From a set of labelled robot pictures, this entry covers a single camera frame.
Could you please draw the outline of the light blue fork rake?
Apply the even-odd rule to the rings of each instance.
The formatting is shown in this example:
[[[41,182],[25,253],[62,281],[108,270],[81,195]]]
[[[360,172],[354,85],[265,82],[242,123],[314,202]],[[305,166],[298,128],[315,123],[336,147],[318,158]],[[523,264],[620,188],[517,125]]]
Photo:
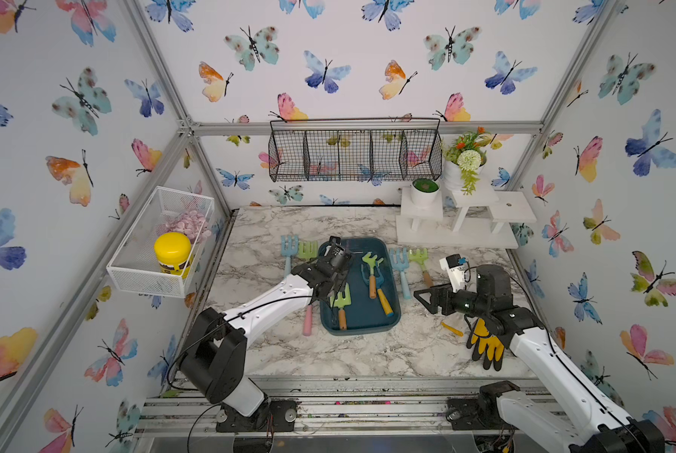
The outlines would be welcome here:
[[[280,253],[284,257],[284,277],[287,279],[293,266],[292,258],[297,255],[299,247],[299,237],[297,235],[284,235],[281,237]]]

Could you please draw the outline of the teal plastic storage box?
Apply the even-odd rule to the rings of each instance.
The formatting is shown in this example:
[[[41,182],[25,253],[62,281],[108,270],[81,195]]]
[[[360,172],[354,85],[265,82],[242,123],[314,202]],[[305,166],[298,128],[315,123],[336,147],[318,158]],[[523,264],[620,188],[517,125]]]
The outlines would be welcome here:
[[[366,335],[391,330],[401,318],[400,296],[401,291],[396,289],[393,280],[393,268],[389,260],[389,250],[385,243],[373,237],[343,238],[342,245],[353,254],[350,271],[346,283],[350,285],[351,305],[345,308],[347,330],[341,331],[338,323],[338,309],[332,308],[330,302],[321,302],[320,320],[326,331],[335,336]],[[384,261],[380,271],[385,278],[382,290],[385,292],[394,311],[392,317],[387,317],[378,299],[371,299],[368,287],[363,281],[362,259],[367,253],[376,254]]]

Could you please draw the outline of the green rake wooden handle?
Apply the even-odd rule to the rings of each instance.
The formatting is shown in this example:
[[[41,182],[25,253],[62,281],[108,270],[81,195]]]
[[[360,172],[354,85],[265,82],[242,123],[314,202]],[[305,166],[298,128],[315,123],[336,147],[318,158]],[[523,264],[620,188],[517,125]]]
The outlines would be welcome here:
[[[381,275],[380,265],[384,261],[376,254],[367,253],[363,259],[364,267],[362,268],[362,277],[368,287],[368,294],[371,299],[377,299],[379,296],[379,289],[383,283],[383,276]]]
[[[415,262],[419,265],[422,271],[422,276],[426,287],[428,288],[432,287],[434,285],[433,279],[426,266],[426,261],[428,260],[428,249],[426,248],[410,249],[409,260],[410,262]]]

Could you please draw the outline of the purple fork pink handle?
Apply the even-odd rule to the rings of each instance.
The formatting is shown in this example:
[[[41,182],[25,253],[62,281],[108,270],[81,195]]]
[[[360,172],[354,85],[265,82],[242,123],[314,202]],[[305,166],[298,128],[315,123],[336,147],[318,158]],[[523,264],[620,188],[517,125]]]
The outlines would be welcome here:
[[[305,307],[302,334],[310,337],[313,332],[313,305]]]

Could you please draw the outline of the teal rake yellow handle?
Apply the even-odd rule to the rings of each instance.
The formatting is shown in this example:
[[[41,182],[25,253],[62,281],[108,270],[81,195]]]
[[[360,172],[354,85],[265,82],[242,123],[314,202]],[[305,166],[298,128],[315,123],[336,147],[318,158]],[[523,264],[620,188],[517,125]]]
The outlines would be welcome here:
[[[380,268],[377,267],[373,275],[370,274],[368,265],[364,264],[362,266],[362,277],[364,283],[368,286],[369,297],[372,299],[377,298],[381,303],[381,307],[387,317],[392,317],[394,311],[390,305],[390,302],[382,290],[382,285],[385,283],[385,278],[383,277]]]

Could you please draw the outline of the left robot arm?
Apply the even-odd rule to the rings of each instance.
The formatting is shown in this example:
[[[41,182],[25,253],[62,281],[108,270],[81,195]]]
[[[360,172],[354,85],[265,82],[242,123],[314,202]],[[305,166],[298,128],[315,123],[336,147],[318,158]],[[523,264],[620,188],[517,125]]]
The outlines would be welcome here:
[[[279,284],[227,311],[207,308],[189,332],[175,368],[211,404],[223,404],[243,417],[255,415],[266,394],[245,375],[247,350],[270,328],[346,285],[352,253],[332,236],[317,258],[299,264]]]

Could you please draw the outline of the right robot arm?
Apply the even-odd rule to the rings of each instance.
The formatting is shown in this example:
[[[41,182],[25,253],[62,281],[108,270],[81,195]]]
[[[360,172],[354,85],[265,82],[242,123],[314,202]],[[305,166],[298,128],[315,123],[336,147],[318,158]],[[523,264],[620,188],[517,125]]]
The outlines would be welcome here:
[[[516,428],[548,452],[662,452],[665,437],[605,396],[554,342],[541,320],[515,305],[511,276],[501,266],[472,267],[458,255],[440,262],[449,282],[415,292],[433,314],[462,313],[485,324],[560,405],[560,418],[534,403],[510,381],[479,388],[473,400],[451,399],[445,417],[456,430]]]

